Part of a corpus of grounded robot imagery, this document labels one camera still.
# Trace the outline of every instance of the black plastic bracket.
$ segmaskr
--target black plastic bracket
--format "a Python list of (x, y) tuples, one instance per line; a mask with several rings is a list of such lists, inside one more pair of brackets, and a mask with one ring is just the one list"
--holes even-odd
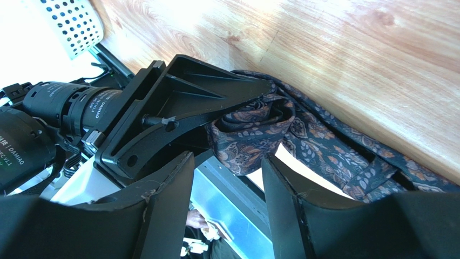
[(178, 258), (194, 157), (184, 152), (146, 178), (93, 204), (36, 196), (0, 199), (0, 258)]
[[(117, 101), (134, 99), (125, 102), (131, 105), (118, 113), (123, 116), (96, 154), (100, 169), (123, 185), (175, 157), (161, 150), (178, 137), (270, 91), (267, 81), (237, 76), (188, 56), (177, 55), (157, 78), (154, 67), (147, 68), (147, 75), (140, 71), (122, 92)], [(149, 71), (157, 74), (150, 77)]]
[(406, 192), (360, 203), (262, 163), (275, 258), (454, 258), (460, 194)]

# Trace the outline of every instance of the blue paisley cloth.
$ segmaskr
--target blue paisley cloth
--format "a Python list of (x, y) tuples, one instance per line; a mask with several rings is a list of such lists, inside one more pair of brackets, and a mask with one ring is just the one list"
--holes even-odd
[(268, 80), (270, 94), (208, 124), (214, 155), (235, 175), (261, 167), (279, 144), (355, 200), (370, 203), (392, 193), (458, 192), (460, 187), (409, 157), (338, 120), (305, 94), (267, 74), (235, 74)]

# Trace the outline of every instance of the hand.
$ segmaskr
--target hand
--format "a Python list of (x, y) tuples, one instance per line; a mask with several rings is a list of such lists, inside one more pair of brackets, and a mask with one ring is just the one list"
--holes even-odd
[(206, 222), (205, 218), (196, 210), (190, 210), (187, 213), (187, 222), (185, 223), (186, 226), (192, 228), (208, 228), (208, 223)]

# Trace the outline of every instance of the hole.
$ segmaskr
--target hole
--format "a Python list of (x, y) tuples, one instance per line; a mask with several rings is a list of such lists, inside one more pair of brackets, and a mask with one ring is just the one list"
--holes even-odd
[(132, 156), (130, 156), (130, 158), (128, 158), (127, 164), (128, 164), (129, 167), (135, 166), (136, 163), (137, 163), (137, 156), (136, 155), (132, 155)]
[(166, 132), (171, 132), (179, 127), (179, 123), (177, 121), (170, 121), (165, 127)]
[(114, 202), (116, 200), (117, 198), (115, 197), (106, 196), (106, 197), (102, 197), (99, 200), (95, 201), (93, 204), (104, 204), (104, 203)]

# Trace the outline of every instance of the black mount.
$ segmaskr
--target black mount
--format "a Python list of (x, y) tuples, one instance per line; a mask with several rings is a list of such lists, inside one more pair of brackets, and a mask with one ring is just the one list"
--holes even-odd
[(275, 258), (454, 258), (460, 194), (406, 192), (365, 204), (262, 163)]
[(198, 133), (199, 126), (269, 91), (266, 81), (236, 76), (188, 56), (177, 55), (166, 68), (163, 62), (153, 62), (113, 101), (119, 108), (96, 126), (110, 132), (96, 153), (98, 168), (127, 186), (194, 146), (194, 137), (180, 136), (193, 129)]

